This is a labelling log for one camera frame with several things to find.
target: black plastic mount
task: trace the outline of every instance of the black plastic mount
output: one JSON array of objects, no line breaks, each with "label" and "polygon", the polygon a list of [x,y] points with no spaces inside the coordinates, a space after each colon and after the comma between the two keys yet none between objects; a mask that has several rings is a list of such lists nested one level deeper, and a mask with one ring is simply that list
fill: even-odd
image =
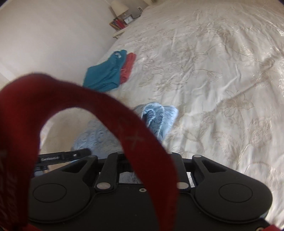
[{"label": "black plastic mount", "polygon": [[[269,226],[264,217],[272,195],[264,184],[201,155],[192,160],[177,153],[171,157],[180,191],[175,230],[255,231]],[[85,157],[33,178],[31,223],[43,231],[158,230],[147,189],[119,183],[123,172],[133,172],[131,165],[123,154],[113,153],[102,160]],[[190,187],[188,172],[195,187]]]}]

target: book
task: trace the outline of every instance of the book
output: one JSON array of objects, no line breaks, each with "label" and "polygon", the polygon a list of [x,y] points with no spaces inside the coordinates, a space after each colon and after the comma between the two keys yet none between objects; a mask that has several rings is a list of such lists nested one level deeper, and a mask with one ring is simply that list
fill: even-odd
[{"label": "book", "polygon": [[127,25],[126,23],[125,23],[125,21],[123,21],[122,19],[120,19],[120,18],[117,18],[119,21],[121,21],[121,23],[123,24],[123,25]]},{"label": "book", "polygon": [[118,18],[116,18],[114,22],[120,29],[125,28],[125,25]]},{"label": "book", "polygon": [[115,24],[114,21],[110,22],[109,25],[112,26],[112,27],[113,27],[114,29],[116,29],[116,30],[120,30],[120,28]]}]

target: red strap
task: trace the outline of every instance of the red strap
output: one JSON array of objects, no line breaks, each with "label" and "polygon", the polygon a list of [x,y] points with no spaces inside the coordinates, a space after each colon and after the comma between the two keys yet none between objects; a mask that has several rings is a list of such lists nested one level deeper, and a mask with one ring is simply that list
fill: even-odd
[{"label": "red strap", "polygon": [[267,228],[265,228],[263,231],[280,231],[275,225],[271,225]]},{"label": "red strap", "polygon": [[22,227],[22,231],[41,231],[41,230],[38,229],[37,227],[28,224],[27,226]]},{"label": "red strap", "polygon": [[176,211],[177,174],[171,158],[131,110],[103,93],[31,74],[0,92],[0,225],[34,231],[28,222],[28,188],[39,153],[40,131],[66,108],[81,107],[120,140],[134,171],[147,188],[160,230],[171,230]]}]

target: white bedspread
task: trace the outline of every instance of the white bedspread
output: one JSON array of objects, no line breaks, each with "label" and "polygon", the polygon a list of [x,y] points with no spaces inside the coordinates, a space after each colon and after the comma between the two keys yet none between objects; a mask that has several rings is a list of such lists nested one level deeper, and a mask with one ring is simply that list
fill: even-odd
[{"label": "white bedspread", "polygon": [[165,1],[145,10],[102,61],[120,49],[137,60],[111,95],[129,107],[176,106],[167,150],[204,155],[265,183],[273,193],[267,220],[283,228],[284,6]]}]

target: light blue cloth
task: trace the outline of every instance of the light blue cloth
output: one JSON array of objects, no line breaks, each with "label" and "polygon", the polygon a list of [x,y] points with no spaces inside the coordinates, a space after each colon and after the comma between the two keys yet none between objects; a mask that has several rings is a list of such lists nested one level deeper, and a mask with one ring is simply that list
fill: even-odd
[{"label": "light blue cloth", "polygon": [[[145,121],[146,126],[162,142],[173,126],[178,110],[174,106],[162,106],[157,102],[142,104],[134,112]],[[91,120],[85,132],[75,140],[72,150],[88,148],[99,159],[114,152],[123,151],[118,139],[99,121]]]},{"label": "light blue cloth", "polygon": [[115,51],[107,61],[89,67],[83,87],[99,92],[115,89],[120,83],[120,70],[126,61],[126,50]]}]

